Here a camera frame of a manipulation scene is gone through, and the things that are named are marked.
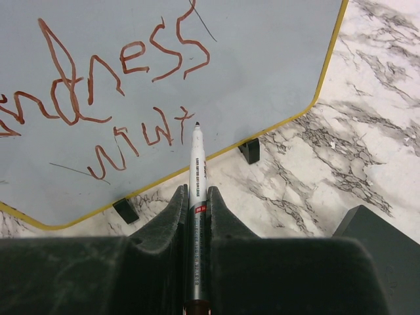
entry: marker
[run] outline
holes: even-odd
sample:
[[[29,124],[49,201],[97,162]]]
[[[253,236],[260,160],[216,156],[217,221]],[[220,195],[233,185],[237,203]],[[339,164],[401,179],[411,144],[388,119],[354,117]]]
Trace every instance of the marker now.
[[[207,210],[207,173],[203,133],[196,123],[192,132],[190,189],[186,252],[186,315],[208,315],[209,297],[205,281],[205,212]]]

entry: black support block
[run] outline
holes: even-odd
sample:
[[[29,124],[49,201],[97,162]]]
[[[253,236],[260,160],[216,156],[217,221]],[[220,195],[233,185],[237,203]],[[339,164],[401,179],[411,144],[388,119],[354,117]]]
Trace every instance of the black support block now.
[[[127,199],[123,198],[121,200],[118,200],[112,206],[121,216],[121,218],[123,218],[125,223],[131,224],[138,220],[138,215],[136,211],[133,209],[133,206],[129,203]]]
[[[211,275],[211,315],[390,314],[354,241],[212,240]]]
[[[186,185],[129,238],[0,240],[0,314],[182,315]]]
[[[393,314],[420,314],[420,245],[364,205],[349,210],[334,233],[369,251]]]
[[[242,144],[239,146],[239,150],[242,152],[248,164],[252,164],[260,160],[260,142],[258,138]]]

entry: black pen line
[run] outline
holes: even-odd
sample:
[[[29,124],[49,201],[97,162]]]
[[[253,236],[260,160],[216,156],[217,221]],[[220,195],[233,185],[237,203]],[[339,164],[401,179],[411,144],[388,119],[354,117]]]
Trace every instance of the black pen line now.
[[[84,173],[84,172],[78,171],[77,169],[71,169],[70,167],[66,167],[66,166],[59,165],[59,164],[54,164],[54,163],[51,163],[51,162],[50,162],[50,164],[51,164],[51,165],[54,165],[54,166],[62,167],[63,169],[69,169],[69,170],[71,170],[71,171],[75,171],[75,172],[78,172],[78,173],[81,173],[81,174],[84,174],[84,175],[87,175],[87,176],[93,177],[91,174],[88,174],[88,173]],[[108,182],[107,180],[104,180],[104,179],[100,179],[100,180],[103,180],[104,182],[107,182],[109,185],[111,185],[111,183],[110,183],[110,182]]]
[[[207,30],[207,33],[209,33],[209,35],[211,36],[211,38],[213,38],[213,40],[217,43],[217,40],[213,37],[213,35],[211,35],[209,29],[207,28],[207,25],[205,25],[203,19],[201,18],[200,14],[198,13],[198,11],[196,10],[195,6],[192,5],[192,8],[194,9],[194,11],[197,13],[199,20],[201,21],[201,23],[203,23],[205,29]]]

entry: black plastic foot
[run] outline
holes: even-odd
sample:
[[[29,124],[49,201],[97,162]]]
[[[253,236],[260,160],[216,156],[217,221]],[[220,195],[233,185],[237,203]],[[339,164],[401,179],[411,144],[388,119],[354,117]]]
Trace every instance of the black plastic foot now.
[[[114,209],[118,212],[118,214],[123,218],[125,223],[130,224],[134,221],[138,220],[138,215],[136,211],[133,209],[131,204],[127,199],[121,199],[115,202],[113,205]]]
[[[242,144],[239,146],[239,150],[241,150],[248,164],[252,164],[260,160],[260,142],[258,138]]]

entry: red label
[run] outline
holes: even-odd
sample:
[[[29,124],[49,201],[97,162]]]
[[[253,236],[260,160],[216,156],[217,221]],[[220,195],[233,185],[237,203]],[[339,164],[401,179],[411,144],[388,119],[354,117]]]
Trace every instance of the red label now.
[[[196,207],[196,213],[205,212],[207,210],[206,205],[202,205],[200,207]]]

